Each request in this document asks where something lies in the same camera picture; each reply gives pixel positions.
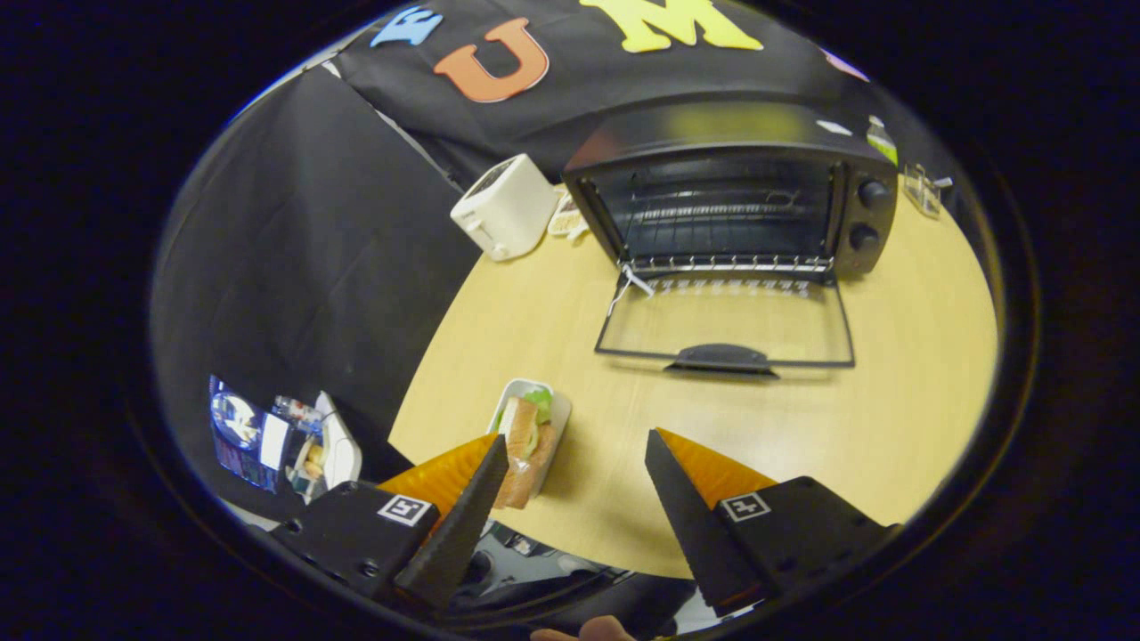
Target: letter m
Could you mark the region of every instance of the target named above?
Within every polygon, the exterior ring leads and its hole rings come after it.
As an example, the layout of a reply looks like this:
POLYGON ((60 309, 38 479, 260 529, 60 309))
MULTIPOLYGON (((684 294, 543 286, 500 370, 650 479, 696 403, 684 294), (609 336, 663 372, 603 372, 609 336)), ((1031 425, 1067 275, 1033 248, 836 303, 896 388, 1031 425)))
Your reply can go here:
POLYGON ((665 0, 665 6, 649 0, 578 0, 584 7, 597 7, 606 13, 625 33, 621 48, 630 54, 668 49, 673 41, 650 26, 676 38, 690 47, 697 44, 697 25, 705 31, 705 41, 714 47, 759 50, 764 46, 732 24, 712 6, 711 0, 665 0))

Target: blue letter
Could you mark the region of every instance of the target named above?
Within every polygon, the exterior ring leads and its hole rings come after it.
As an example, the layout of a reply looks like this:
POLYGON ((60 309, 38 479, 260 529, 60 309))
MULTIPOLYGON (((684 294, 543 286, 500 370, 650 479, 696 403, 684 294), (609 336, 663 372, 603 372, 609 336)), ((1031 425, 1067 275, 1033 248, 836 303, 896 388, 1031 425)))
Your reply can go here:
POLYGON ((420 44, 431 35, 431 32, 443 21, 443 16, 438 16, 431 11, 421 11, 420 7, 412 7, 400 11, 392 22, 380 30, 376 38, 372 39, 369 47, 375 47, 381 42, 392 40, 407 40, 413 47, 420 44))

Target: black cloth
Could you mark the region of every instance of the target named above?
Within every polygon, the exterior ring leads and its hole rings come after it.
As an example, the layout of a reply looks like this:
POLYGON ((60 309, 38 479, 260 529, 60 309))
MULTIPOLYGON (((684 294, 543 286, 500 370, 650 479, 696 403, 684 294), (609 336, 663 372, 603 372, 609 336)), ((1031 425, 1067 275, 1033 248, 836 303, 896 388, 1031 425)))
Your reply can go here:
POLYGON ((169 425, 212 492, 272 519, 302 506, 284 480, 274 495, 218 463, 210 374, 262 408, 327 391, 365 453, 361 476, 386 477, 391 422, 478 258, 448 219, 458 196, 319 67, 210 147, 157 254, 150 330, 169 425))
POLYGON ((422 43, 369 46, 398 14, 393 9, 333 63, 345 82, 416 137, 464 186, 519 153, 530 155, 556 181, 573 152, 605 115, 618 111, 727 97, 824 107, 836 103, 840 83, 850 78, 811 41, 728 1, 715 7, 764 50, 714 47, 698 26, 695 46, 674 41, 666 50, 630 54, 621 48, 625 36, 609 15, 578 0, 430 0, 415 6, 443 16, 422 43), (483 35, 516 17, 529 19, 527 31, 549 58, 549 71, 532 88, 499 103, 475 103, 432 71, 451 51, 475 44, 475 57, 490 74, 514 72, 514 55, 483 35))

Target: finger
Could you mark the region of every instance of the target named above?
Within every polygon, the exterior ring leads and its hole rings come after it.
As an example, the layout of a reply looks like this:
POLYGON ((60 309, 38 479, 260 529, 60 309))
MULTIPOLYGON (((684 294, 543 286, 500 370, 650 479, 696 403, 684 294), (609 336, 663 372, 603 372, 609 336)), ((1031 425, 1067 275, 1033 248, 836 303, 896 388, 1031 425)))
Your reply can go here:
POLYGON ((530 633, 530 641, 578 641, 557 630, 536 630, 530 633))
POLYGON ((587 620, 578 631, 578 638, 580 641, 636 641, 626 634, 626 628, 617 618, 609 615, 587 620))

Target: plastic bottle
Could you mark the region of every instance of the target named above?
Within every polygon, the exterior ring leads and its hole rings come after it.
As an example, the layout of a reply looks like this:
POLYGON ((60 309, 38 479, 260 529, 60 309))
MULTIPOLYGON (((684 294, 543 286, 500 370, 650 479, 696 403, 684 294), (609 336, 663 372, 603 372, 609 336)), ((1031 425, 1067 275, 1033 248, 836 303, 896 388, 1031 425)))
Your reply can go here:
POLYGON ((887 135, 887 129, 883 127, 882 121, 877 115, 872 115, 868 120, 871 121, 871 129, 866 130, 866 141, 876 149, 882 152, 882 155, 895 163, 895 167, 898 167, 898 147, 895 146, 895 141, 887 135))

